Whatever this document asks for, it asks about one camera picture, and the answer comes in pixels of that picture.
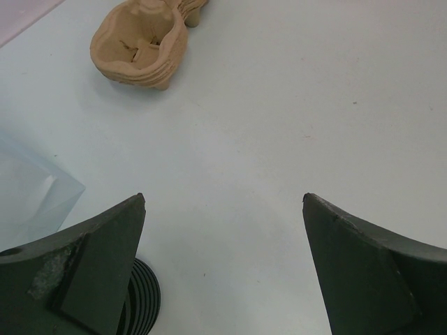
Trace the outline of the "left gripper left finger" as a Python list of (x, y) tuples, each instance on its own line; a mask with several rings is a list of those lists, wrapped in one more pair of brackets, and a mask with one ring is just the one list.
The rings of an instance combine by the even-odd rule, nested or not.
[(1, 252), (2, 334), (116, 334), (145, 220), (138, 193)]

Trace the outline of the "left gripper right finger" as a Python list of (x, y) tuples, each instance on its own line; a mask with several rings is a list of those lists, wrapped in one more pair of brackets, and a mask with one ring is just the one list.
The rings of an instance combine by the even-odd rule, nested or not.
[(303, 197), (332, 334), (445, 334), (446, 249)]

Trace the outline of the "light blue paper bag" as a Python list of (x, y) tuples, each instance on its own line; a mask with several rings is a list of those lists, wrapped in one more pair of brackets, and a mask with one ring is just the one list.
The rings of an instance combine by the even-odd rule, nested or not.
[(85, 186), (1, 131), (1, 250), (57, 232)]

